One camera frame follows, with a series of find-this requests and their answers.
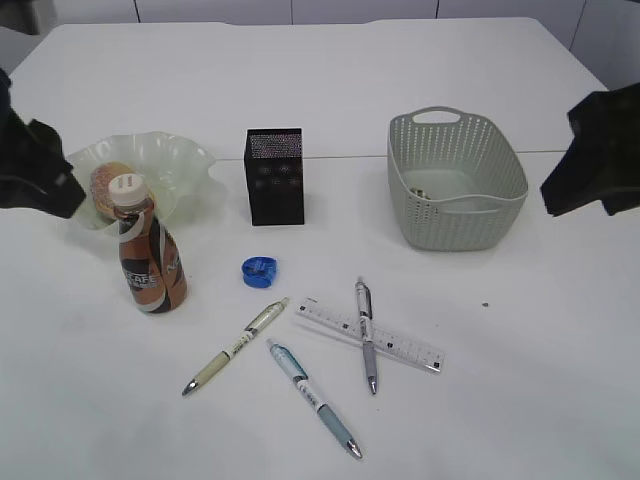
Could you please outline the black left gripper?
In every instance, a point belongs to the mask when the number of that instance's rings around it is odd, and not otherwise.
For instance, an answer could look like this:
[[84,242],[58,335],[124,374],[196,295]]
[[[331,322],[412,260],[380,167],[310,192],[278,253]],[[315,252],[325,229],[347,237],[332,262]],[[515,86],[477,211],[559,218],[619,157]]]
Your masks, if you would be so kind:
[[64,157],[58,133],[11,107],[9,76],[1,73],[1,207],[26,208],[70,219],[86,199]]

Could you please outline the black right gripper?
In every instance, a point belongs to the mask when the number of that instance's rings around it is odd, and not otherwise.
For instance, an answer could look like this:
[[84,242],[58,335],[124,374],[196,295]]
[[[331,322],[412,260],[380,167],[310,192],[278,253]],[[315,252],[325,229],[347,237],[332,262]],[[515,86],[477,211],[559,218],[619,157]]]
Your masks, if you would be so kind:
[[639,85],[587,95],[567,114],[574,138],[540,187],[558,217],[599,201],[606,213],[639,206]]

